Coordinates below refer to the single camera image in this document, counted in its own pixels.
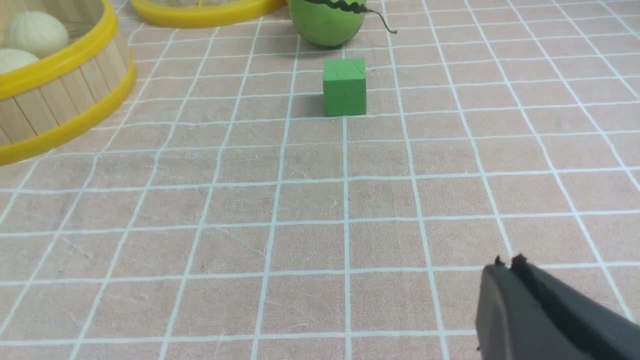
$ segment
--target black stripe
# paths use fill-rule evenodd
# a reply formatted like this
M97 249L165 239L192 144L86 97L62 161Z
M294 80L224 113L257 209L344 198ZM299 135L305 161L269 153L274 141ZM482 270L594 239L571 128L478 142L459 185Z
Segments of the black stripe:
M317 5L326 5L332 9L340 10L343 12L350 12L350 13L368 12L368 9L366 6L364 6L364 4L362 5L357 3L347 4L345 0L339 0L339 1L336 1L335 3L331 2L330 0L305 0L305 1L312 4L317 4Z

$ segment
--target green ball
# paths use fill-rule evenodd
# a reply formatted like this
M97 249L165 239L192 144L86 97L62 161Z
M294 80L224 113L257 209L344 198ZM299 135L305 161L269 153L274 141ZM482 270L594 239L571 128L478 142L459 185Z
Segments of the green ball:
M341 1L345 0L326 0L334 4ZM346 1L349 4L365 4L365 0ZM307 0L289 0L289 13L300 36L323 47L338 47L351 40L360 30L365 17L364 12L347 12Z

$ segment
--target grid pattern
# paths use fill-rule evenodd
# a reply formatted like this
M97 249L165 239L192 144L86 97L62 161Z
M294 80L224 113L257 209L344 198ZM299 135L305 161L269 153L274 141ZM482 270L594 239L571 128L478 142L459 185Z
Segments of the grid pattern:
M639 1L369 1L399 34L341 51L112 3L131 98L0 168L0 358L479 359L519 252L640 318ZM323 118L356 56L369 115Z

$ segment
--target white ball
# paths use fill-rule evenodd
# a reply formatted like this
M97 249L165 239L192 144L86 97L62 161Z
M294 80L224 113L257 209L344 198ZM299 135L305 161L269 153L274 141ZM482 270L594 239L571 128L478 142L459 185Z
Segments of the white ball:
M0 49L0 74L40 61L34 54L18 49Z
M69 45L67 28L44 12L23 12L6 25L4 44L45 58Z

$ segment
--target round container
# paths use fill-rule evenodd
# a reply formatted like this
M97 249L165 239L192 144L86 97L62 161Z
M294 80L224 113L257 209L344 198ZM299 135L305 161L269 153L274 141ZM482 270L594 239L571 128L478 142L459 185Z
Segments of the round container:
M0 31L26 11L60 20L70 45L0 75L0 166L84 134L122 105L137 80L133 54L108 0L0 0Z
M285 0L131 0L138 17L163 28L202 29L268 15Z

